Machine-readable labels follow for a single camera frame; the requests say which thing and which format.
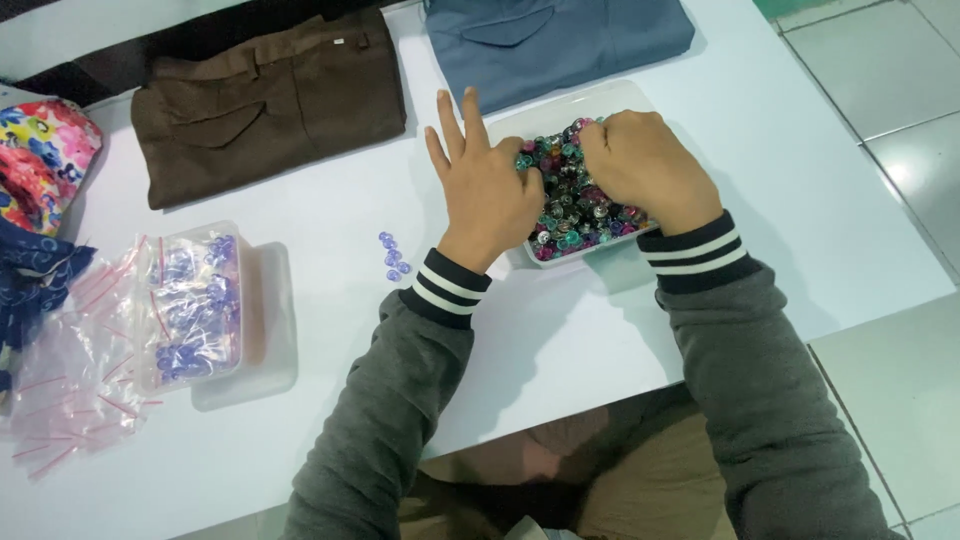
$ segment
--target person's left hand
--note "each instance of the person's left hand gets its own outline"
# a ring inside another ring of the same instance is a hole
[[[437,110],[449,159],[436,130],[430,127],[426,146],[444,185],[450,218],[437,251],[482,275],[537,226],[543,210],[543,180],[537,168],[516,172],[516,156],[523,145],[520,137],[505,138],[491,148],[475,88],[467,88],[464,94],[466,137],[453,115],[449,92],[437,93]]]

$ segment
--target person's right hand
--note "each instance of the person's right hand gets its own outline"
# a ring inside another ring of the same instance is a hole
[[[656,112],[624,110],[580,132],[587,171],[616,203],[647,211],[664,235],[723,215],[720,194]]]

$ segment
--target navy blue fabric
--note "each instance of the navy blue fabric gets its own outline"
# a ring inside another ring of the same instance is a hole
[[[500,110],[690,48],[680,0],[432,0],[426,28],[459,102]]]
[[[40,313],[63,304],[67,285],[90,264],[96,251],[24,231],[0,219],[0,350],[23,347],[24,336]]]

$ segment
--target floral fabric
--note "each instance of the floral fabric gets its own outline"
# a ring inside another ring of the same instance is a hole
[[[56,234],[102,138],[69,101],[0,110],[0,216],[32,233]]]

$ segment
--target hand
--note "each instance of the hand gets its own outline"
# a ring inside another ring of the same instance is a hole
[[[437,251],[482,275],[537,226],[543,210],[543,180],[535,168],[516,172],[516,155],[523,139],[505,138],[491,148],[477,109],[476,88],[467,88],[464,94],[466,138],[453,116],[449,92],[437,93],[437,110],[449,159],[433,128],[426,129],[426,147],[444,185],[450,218]]]
[[[580,132],[587,170],[615,202],[640,207],[664,235],[723,215],[720,194],[656,112],[624,110]]]

